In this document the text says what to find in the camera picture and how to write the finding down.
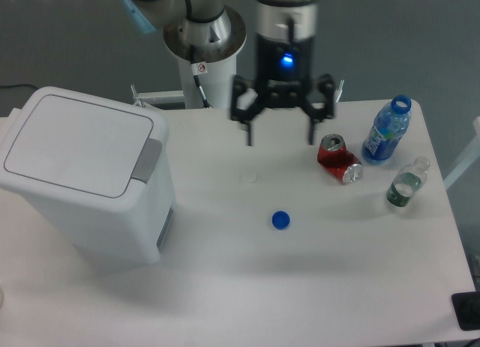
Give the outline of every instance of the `warning sticker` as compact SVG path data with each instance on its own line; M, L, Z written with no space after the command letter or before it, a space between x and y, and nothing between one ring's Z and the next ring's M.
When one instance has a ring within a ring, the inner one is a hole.
M192 64L191 67L194 75L202 75L208 72L206 62L198 62L196 64Z

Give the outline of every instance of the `crushed can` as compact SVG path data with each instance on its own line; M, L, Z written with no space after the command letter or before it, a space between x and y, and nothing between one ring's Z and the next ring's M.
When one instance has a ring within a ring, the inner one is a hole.
M347 150L345 140L337 134L322 138L316 160L342 184L362 178L362 162Z

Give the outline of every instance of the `blue bottle cap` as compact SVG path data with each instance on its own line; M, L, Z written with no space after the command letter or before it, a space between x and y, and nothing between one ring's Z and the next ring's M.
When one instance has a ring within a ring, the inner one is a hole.
M277 211L271 216L271 223L276 229L285 229L290 224L290 216L285 211Z
M412 100L410 100L410 97L405 96L404 94L399 94L391 101L390 106L393 112L397 113L398 115L404 115L412 108Z

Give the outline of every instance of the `small glass bottle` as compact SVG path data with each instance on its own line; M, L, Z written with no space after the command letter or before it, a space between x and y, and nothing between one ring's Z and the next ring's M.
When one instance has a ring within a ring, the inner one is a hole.
M402 168L387 191L387 200L395 206L405 207L427 181L428 167L430 162L426 157L417 157L413 163Z

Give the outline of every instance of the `clear plastic bottle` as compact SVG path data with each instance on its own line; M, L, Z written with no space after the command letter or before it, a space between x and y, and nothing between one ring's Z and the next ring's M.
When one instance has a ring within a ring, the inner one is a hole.
M427 181L428 167L430 162L426 157L417 157L402 168L387 190L387 200L395 206L405 207Z
M412 101L399 94L376 115L368 138L361 147L364 159L372 165L386 162L407 131Z

